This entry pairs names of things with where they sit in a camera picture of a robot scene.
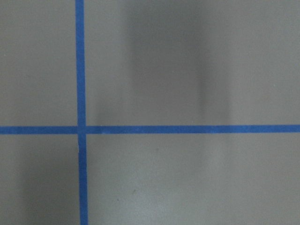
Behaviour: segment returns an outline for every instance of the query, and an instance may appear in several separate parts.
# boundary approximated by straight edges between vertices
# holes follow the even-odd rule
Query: vertical blue line
[[[80,224],[88,225],[87,154],[85,130],[84,0],[75,1],[75,19]]]

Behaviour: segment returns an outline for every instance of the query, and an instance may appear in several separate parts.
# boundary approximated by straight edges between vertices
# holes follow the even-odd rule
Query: gray floor
[[[0,126],[75,126],[73,0],[3,1]],[[299,124],[300,2],[85,2],[88,125]],[[299,134],[89,135],[91,225],[294,225]],[[0,136],[0,224],[79,224],[77,137]]]

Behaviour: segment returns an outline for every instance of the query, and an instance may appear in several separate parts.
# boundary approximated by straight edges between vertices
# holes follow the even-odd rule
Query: blue tape
[[[75,1],[76,19],[76,74],[77,74],[77,122],[80,224],[88,225],[86,110],[85,110],[85,62],[84,62],[84,1]]]
[[[73,135],[77,127],[0,127],[0,135]]]
[[[297,133],[300,125],[88,126],[87,134]]]

